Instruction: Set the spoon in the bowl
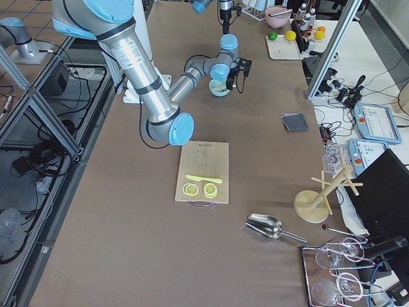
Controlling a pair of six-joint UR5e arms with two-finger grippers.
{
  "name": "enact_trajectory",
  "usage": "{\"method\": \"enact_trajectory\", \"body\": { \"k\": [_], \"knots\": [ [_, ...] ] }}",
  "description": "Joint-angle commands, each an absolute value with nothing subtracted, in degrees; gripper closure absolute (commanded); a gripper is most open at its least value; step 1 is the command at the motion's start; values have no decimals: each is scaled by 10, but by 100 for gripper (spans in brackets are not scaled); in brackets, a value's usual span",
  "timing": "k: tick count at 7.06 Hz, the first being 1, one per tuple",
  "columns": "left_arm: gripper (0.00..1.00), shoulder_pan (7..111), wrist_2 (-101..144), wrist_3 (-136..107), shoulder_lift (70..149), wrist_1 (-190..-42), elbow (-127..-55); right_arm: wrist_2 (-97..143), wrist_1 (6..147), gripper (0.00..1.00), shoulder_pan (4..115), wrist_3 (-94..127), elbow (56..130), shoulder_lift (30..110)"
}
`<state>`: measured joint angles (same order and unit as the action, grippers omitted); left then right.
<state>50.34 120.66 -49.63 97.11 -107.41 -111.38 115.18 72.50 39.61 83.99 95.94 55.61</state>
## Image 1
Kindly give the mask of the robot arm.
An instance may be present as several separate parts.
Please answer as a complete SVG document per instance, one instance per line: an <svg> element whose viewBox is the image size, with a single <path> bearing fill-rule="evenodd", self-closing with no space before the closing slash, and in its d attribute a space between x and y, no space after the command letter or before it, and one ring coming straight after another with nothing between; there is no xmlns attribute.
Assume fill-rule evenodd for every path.
<svg viewBox="0 0 409 307"><path fill-rule="evenodd" d="M238 40L223 35L214 58L194 60L167 90L135 29L134 1L53 1L52 21L57 32L106 44L148 110L144 133L154 141L180 146L194 133L193 117L180 102L205 76L226 81L238 62Z"/></svg>
<svg viewBox="0 0 409 307"><path fill-rule="evenodd" d="M211 0L193 0L190 1L192 9L197 14L205 12L207 7L212 3ZM229 28L231 25L231 18L233 12L236 12L236 17L241 14L242 7L239 4L235 4L230 0L217 0L217 21L222 26L222 33L224 35L229 34Z"/></svg>

